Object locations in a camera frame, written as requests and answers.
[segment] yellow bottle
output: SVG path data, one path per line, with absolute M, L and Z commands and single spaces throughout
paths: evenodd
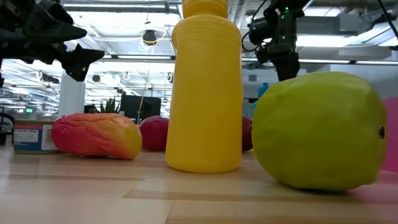
M 166 161 L 177 170 L 228 172 L 242 150 L 241 34 L 227 0 L 183 0 Z

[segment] can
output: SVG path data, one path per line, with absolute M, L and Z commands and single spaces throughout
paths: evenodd
M 53 121 L 15 120 L 14 153 L 16 154 L 57 154 L 51 138 Z

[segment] desk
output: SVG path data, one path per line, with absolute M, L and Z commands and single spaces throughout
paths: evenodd
M 0 224 L 398 223 L 398 174 L 345 194 L 278 184 L 252 153 L 227 174 L 135 161 L 14 155 L 0 149 Z

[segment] toy fruit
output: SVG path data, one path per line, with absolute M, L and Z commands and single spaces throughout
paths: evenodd
M 52 126 L 57 148 L 76 156 L 111 156 L 134 159 L 140 152 L 139 128 L 118 114 L 71 114 L 57 119 Z
M 386 153 L 386 110 L 362 78 L 311 73 L 265 92 L 252 135 L 261 166 L 283 184 L 349 190 L 377 178 Z
M 142 148 L 150 151 L 165 151 L 169 119 L 152 116 L 139 126 L 142 134 Z
M 250 118 L 242 118 L 242 152 L 246 152 L 253 148 L 251 142 L 251 125 L 253 121 Z

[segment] office ceiling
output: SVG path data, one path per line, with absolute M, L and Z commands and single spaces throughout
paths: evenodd
M 242 34 L 248 31 L 248 23 L 261 2 L 229 1 L 228 19 L 239 27 Z M 383 2 L 390 12 L 398 14 L 396 0 Z M 175 55 L 170 36 L 174 26 L 182 19 L 181 1 L 65 0 L 63 3 L 75 25 L 88 31 L 85 38 L 66 43 L 70 50 L 79 43 L 84 48 L 104 50 L 107 55 Z M 382 15 L 376 0 L 314 0 L 306 7 L 305 13 L 306 17 L 298 21 L 300 58 L 384 60 L 391 56 L 388 46 L 398 45 L 386 23 L 373 24 Z M 143 43 L 141 37 L 145 30 L 155 30 L 155 47 Z M 248 38 L 244 44 L 246 48 L 253 47 Z M 243 52 L 243 57 L 253 56 L 253 53 Z M 162 113 L 167 116 L 172 88 L 169 80 L 174 64 L 146 63 L 143 59 L 128 62 L 101 60 L 94 63 L 86 78 L 86 103 L 98 105 L 111 96 L 118 96 L 115 89 L 118 87 L 128 94 L 165 98 Z M 309 72 L 318 67 L 303 66 Z M 2 98 L 8 99 L 0 101 L 0 104 L 10 110 L 13 110 L 10 106 L 26 103 L 55 105 L 51 110 L 40 110 L 43 114 L 53 114 L 57 110 L 60 85 L 43 82 L 40 77 L 44 73 L 61 80 L 62 71 L 58 62 L 53 65 L 42 62 L 28 65 L 18 60 L 5 60 L 2 74 L 8 87 L 3 88 Z M 246 77 L 249 73 L 244 70 L 243 74 Z M 94 75 L 99 75 L 101 81 L 94 82 Z M 244 84 L 252 85 L 247 82 L 244 78 Z

